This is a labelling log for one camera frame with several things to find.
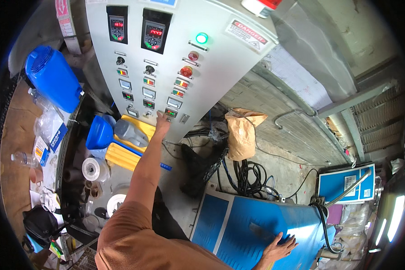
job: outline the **yellow pad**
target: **yellow pad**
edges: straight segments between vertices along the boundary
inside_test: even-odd
[[[127,116],[127,115],[122,115],[123,120],[129,121],[133,123],[137,128],[139,128],[143,133],[145,133],[148,137],[148,141],[151,140],[151,137],[155,133],[155,127],[141,122],[140,120],[136,120],[133,117]],[[117,137],[117,135],[114,134],[114,139],[118,140],[119,142],[122,142],[126,144],[127,146],[137,150],[138,152],[144,153],[146,150],[146,147],[140,148],[136,147],[132,143],[128,141],[121,140]],[[119,165],[120,167],[126,168],[128,170],[135,170],[135,166],[140,161],[140,157],[135,155],[134,153],[124,149],[123,147],[111,143],[110,146],[108,147],[107,154],[105,155],[105,159]]]

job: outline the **paper bag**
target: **paper bag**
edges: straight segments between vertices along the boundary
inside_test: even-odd
[[[249,123],[246,118],[235,112],[245,116],[255,125],[255,127],[261,124],[267,118],[267,115],[241,108],[233,109],[233,111],[229,111],[225,114],[229,130],[228,158],[240,161],[254,156],[255,131],[252,124]]]

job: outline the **control panel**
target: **control panel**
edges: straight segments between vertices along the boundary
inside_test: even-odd
[[[278,43],[271,19],[239,1],[109,0],[86,10],[120,113],[153,126],[156,111],[165,113],[169,141],[183,138]]]

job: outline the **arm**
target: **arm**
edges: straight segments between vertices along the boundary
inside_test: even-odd
[[[150,212],[153,209],[156,187],[161,177],[161,147],[162,140],[167,134],[171,123],[167,121],[167,115],[157,112],[156,131],[151,137],[146,151],[135,167],[130,180],[129,190],[124,202],[135,201],[147,207]]]
[[[291,251],[298,245],[298,243],[295,242],[295,235],[282,245],[278,245],[281,238],[282,232],[280,232],[275,237],[275,240],[264,249],[261,259],[252,270],[270,270],[275,261],[290,255]]]

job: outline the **emergency stop button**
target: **emergency stop button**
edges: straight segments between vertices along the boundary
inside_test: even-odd
[[[184,66],[182,69],[180,69],[180,74],[189,78],[192,76],[192,68],[189,66]]]

